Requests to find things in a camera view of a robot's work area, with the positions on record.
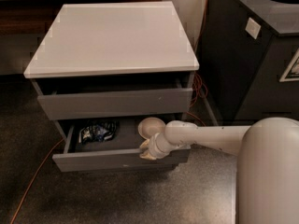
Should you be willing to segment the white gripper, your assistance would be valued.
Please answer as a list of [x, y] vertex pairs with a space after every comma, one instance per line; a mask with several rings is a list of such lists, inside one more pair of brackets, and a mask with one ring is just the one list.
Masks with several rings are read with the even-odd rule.
[[154, 161], [163, 159], [172, 151], [182, 147], [182, 144], [171, 144], [163, 133], [156, 133], [151, 139], [146, 139], [139, 148], [146, 149], [139, 157], [144, 160]]

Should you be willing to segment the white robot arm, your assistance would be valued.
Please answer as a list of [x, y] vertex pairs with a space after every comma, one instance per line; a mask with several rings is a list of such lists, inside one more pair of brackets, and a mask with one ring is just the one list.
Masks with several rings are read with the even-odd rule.
[[299, 121], [261, 119], [250, 126], [207, 126], [143, 119], [140, 157], [160, 160], [188, 145], [237, 156], [237, 223], [299, 224]]

